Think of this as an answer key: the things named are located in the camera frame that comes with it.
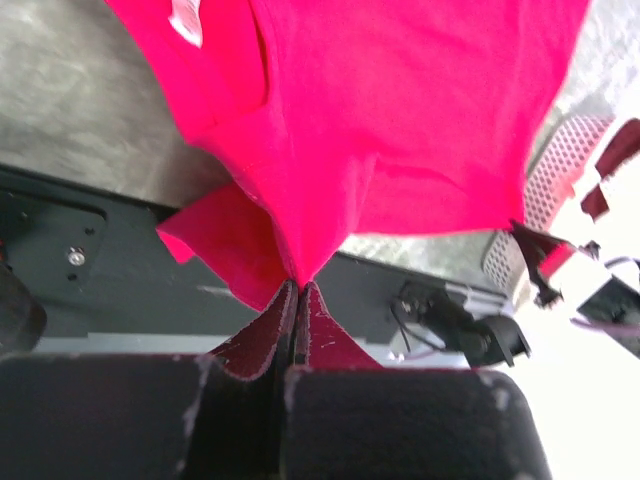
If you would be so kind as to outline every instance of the pink garment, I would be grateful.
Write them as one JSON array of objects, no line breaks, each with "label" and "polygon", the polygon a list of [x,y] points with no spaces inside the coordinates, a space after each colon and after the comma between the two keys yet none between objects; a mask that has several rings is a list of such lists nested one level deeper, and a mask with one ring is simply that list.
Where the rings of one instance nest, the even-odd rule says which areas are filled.
[{"label": "pink garment", "polygon": [[352,232],[443,234],[523,220],[524,167],[587,0],[202,0],[203,44],[170,0],[107,0],[186,141],[235,184],[171,218],[264,308]]}]

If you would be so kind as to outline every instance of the gray floor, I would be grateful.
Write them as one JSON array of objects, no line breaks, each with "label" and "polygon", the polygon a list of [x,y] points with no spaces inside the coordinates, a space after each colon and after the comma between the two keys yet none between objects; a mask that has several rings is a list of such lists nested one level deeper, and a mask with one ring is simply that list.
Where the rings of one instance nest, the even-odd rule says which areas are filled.
[{"label": "gray floor", "polygon": [[[639,27],[640,3],[593,2],[534,151],[564,115],[617,105],[640,67]],[[227,180],[180,140],[153,74],[101,0],[0,3],[0,163],[172,206]],[[352,238],[343,249],[486,284],[488,238]]]}]

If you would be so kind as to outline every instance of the bolt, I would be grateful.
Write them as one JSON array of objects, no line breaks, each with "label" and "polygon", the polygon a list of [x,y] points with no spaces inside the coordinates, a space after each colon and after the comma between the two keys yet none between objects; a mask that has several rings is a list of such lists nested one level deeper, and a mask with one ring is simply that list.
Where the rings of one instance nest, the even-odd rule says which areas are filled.
[{"label": "bolt", "polygon": [[71,247],[67,254],[67,260],[69,260],[69,263],[74,267],[81,267],[84,265],[84,262],[87,261],[87,258],[84,256],[84,250],[82,250],[82,248]]}]

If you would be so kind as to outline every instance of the silver screw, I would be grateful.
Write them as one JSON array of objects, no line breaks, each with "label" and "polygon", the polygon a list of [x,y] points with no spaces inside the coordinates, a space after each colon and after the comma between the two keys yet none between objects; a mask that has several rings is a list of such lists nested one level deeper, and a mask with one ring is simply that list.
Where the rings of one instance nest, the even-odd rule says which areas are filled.
[{"label": "silver screw", "polygon": [[71,247],[67,254],[67,260],[69,260],[69,263],[74,267],[81,267],[84,265],[84,262],[87,261],[87,258],[84,256],[84,250],[82,250],[82,248]]}]

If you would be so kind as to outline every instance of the dark red object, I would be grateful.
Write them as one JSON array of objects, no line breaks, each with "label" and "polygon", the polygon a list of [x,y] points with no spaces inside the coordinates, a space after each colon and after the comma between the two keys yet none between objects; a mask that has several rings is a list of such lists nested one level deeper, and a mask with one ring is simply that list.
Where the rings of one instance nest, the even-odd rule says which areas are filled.
[{"label": "dark red object", "polygon": [[262,309],[348,234],[522,221],[524,164],[587,0],[204,1],[201,48],[170,0],[107,0],[186,141],[235,183],[161,227]]}]

